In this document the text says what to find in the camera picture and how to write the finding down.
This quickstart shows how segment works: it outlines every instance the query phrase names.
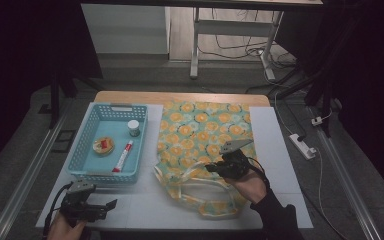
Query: white wall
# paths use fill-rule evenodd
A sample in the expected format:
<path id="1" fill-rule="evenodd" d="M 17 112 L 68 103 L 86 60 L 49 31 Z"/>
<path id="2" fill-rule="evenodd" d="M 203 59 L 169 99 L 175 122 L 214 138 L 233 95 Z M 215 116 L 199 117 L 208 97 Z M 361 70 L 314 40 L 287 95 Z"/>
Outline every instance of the white wall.
<path id="1" fill-rule="evenodd" d="M 167 54 L 168 7 L 82 4 L 97 53 Z"/>

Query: black sleeve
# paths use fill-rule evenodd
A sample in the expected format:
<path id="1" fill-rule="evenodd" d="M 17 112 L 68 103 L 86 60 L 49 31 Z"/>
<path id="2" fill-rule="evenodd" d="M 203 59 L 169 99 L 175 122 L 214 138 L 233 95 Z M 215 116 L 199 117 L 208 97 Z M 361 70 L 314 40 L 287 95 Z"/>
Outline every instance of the black sleeve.
<path id="1" fill-rule="evenodd" d="M 288 205 L 284 208 L 270 188 L 260 202 L 251 204 L 251 209 L 260 214 L 268 240 L 304 239 L 298 229 L 295 206 Z"/>

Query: wooden table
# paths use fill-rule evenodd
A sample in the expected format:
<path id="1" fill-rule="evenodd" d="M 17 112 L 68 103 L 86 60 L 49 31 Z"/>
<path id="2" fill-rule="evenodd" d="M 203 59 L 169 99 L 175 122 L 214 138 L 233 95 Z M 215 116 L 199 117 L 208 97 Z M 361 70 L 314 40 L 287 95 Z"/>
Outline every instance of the wooden table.
<path id="1" fill-rule="evenodd" d="M 213 94 L 213 93 L 175 93 L 175 92 L 127 92 L 101 91 L 95 102 L 163 104 L 167 101 L 195 101 L 217 103 L 245 103 L 256 107 L 270 107 L 264 95 Z"/>

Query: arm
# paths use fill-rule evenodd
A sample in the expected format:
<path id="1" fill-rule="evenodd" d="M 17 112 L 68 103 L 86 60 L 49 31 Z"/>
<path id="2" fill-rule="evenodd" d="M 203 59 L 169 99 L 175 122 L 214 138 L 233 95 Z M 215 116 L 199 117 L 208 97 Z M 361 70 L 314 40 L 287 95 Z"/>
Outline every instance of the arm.
<path id="1" fill-rule="evenodd" d="M 298 229 L 295 207 L 288 205 L 284 208 L 256 172 L 249 170 L 248 174 L 239 180 L 225 181 L 251 201 L 251 209 L 260 214 L 263 230 L 269 240 L 304 239 Z"/>

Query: basket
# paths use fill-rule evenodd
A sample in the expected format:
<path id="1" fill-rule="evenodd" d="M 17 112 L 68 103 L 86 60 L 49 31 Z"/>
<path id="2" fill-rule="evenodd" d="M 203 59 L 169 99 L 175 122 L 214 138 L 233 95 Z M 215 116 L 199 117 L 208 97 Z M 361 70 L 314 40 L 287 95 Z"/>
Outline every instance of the basket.
<path id="1" fill-rule="evenodd" d="M 73 146 L 67 156 L 67 171 L 76 178 L 83 178 L 98 186 L 133 184 L 138 179 L 142 146 L 148 119 L 146 105 L 90 103 Z M 139 122 L 140 134 L 132 137 L 127 123 Z M 107 155 L 99 155 L 93 150 L 93 142 L 101 137 L 110 137 L 114 149 Z M 124 147 L 133 141 L 121 172 L 112 172 Z"/>

